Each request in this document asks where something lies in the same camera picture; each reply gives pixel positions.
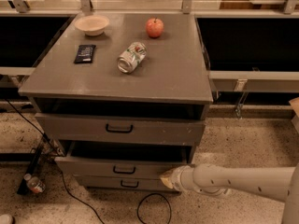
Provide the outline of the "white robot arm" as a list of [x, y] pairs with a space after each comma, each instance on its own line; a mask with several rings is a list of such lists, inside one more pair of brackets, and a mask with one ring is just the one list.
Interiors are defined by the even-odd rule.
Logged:
[[223, 197], [236, 189], [285, 203], [281, 224], [299, 222], [299, 165], [279, 168], [225, 168], [183, 165], [160, 175], [169, 189]]

